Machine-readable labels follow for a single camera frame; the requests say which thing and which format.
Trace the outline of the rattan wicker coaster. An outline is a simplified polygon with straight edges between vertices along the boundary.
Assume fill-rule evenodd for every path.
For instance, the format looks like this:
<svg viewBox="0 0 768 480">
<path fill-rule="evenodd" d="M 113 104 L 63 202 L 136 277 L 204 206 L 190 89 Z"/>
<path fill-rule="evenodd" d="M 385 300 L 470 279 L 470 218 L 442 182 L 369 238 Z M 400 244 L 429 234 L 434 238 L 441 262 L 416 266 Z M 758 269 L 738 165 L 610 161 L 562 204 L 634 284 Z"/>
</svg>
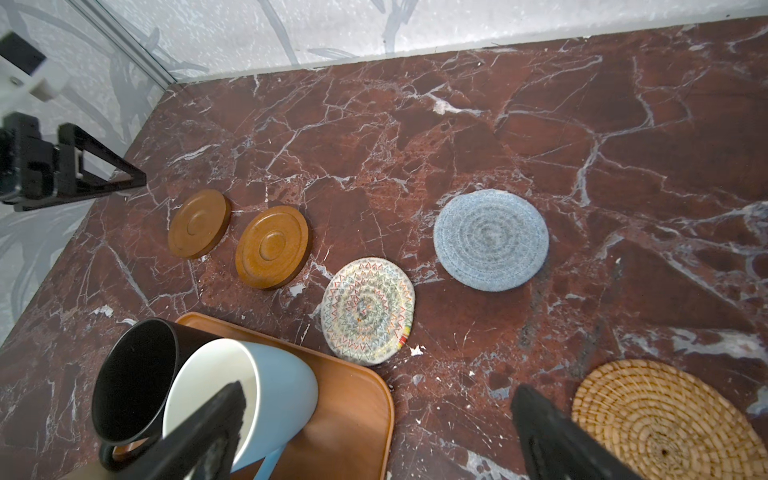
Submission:
<svg viewBox="0 0 768 480">
<path fill-rule="evenodd" d="M 767 449 L 716 389 L 670 365 L 619 360 L 579 385 L 572 420 L 645 479 L 764 479 Z"/>
</svg>

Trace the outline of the black mug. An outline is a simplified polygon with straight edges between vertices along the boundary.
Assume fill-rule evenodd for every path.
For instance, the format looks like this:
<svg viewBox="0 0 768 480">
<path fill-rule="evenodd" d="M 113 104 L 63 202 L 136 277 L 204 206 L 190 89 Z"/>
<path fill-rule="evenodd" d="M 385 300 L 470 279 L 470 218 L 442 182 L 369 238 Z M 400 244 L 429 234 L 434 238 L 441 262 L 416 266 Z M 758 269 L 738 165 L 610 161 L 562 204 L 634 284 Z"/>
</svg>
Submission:
<svg viewBox="0 0 768 480">
<path fill-rule="evenodd" d="M 174 379 L 189 357 L 215 334 L 164 319 L 132 326 L 98 374 L 91 419 L 101 440 L 99 461 L 117 472 L 162 438 L 162 420 Z"/>
</svg>

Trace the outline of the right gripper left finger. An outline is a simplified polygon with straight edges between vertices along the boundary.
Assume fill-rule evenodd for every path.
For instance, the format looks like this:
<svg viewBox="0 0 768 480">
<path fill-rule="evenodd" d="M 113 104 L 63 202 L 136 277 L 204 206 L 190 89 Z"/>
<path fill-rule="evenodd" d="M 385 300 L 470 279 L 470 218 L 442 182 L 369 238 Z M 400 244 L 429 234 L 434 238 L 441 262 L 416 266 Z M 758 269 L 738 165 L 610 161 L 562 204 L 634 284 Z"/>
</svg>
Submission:
<svg viewBox="0 0 768 480">
<path fill-rule="evenodd" d="M 246 398 L 231 382 L 138 460 L 118 479 L 228 479 L 240 440 Z"/>
</svg>

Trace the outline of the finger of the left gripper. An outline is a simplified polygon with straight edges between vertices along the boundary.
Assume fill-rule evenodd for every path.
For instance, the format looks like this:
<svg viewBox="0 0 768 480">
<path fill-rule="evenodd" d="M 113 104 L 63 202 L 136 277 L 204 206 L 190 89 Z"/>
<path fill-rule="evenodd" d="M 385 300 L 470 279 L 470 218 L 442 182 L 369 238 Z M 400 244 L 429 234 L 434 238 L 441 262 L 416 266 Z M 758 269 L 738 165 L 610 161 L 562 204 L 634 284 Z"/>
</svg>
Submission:
<svg viewBox="0 0 768 480">
<path fill-rule="evenodd" d="M 126 162 L 75 124 L 60 125 L 57 140 L 50 143 L 58 148 L 59 153 L 55 186 L 60 203 L 11 204 L 17 212 L 91 200 L 141 188 L 147 183 L 147 176 L 142 170 Z"/>
</svg>

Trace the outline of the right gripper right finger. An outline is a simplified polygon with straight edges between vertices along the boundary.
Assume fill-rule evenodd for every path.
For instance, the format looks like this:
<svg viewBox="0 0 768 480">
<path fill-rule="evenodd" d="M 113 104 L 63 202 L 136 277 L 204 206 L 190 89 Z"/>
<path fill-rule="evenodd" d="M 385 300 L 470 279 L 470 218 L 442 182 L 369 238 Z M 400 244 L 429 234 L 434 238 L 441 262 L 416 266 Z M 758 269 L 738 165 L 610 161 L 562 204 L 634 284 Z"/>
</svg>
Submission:
<svg viewBox="0 0 768 480">
<path fill-rule="evenodd" d="M 531 479 L 637 479 L 639 476 L 528 384 L 511 412 Z"/>
</svg>

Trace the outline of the light blue mug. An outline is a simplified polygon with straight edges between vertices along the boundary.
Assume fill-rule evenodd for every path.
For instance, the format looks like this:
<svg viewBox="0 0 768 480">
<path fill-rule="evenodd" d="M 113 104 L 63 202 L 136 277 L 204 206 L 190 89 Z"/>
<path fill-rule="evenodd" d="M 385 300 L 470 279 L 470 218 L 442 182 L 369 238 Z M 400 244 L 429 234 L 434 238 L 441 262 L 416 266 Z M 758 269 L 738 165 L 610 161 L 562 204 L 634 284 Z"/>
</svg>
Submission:
<svg viewBox="0 0 768 480">
<path fill-rule="evenodd" d="M 300 358 L 276 347 L 219 338 L 197 349 L 170 388 L 162 422 L 165 437 L 225 385 L 238 381 L 246 407 L 232 472 L 261 461 L 268 479 L 289 441 L 312 417 L 318 384 Z"/>
</svg>

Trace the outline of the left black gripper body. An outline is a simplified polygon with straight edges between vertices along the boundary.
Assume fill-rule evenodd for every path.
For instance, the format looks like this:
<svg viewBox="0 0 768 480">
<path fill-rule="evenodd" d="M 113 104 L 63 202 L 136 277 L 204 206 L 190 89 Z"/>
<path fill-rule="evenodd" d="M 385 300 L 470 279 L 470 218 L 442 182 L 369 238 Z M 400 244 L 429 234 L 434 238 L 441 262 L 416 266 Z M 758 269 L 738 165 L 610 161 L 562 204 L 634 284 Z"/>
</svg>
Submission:
<svg viewBox="0 0 768 480">
<path fill-rule="evenodd" d="M 1 126 L 1 202 L 59 204 L 56 198 L 58 148 L 40 134 L 36 117 L 14 112 Z"/>
</svg>

